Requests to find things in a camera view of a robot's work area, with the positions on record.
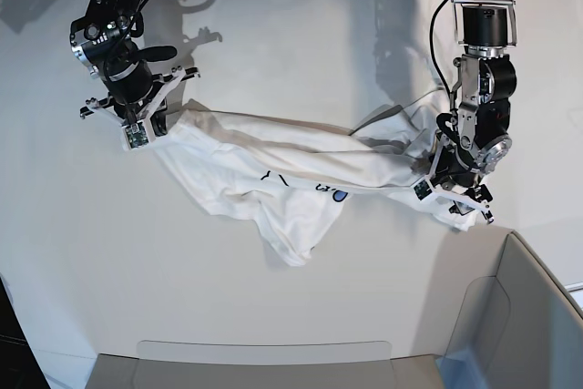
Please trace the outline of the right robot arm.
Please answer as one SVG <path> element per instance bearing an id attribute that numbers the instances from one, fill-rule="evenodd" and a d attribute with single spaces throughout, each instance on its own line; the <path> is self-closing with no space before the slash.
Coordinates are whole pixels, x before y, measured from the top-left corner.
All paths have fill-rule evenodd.
<path id="1" fill-rule="evenodd" d="M 79 116 L 96 114 L 112 120 L 127 151 L 148 147 L 167 134 L 168 94 L 199 75 L 196 67 L 181 66 L 167 74 L 151 72 L 150 64 L 168 61 L 178 50 L 136 44 L 144 34 L 143 9 L 148 1 L 90 0 L 69 31 L 73 55 L 107 89 L 104 98 L 88 99 Z"/>

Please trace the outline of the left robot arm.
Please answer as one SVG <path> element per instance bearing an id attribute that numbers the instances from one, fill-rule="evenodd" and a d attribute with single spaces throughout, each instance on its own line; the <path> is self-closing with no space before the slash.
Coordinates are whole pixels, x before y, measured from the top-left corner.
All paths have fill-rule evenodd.
<path id="1" fill-rule="evenodd" d="M 421 201 L 445 200 L 456 218 L 494 219 L 485 178 L 512 146 L 510 98 L 517 73 L 507 48 L 517 43 L 515 0 L 444 0 L 464 52 L 454 59 L 457 80 L 446 85 L 449 109 L 436 118 L 436 150 L 414 185 Z"/>

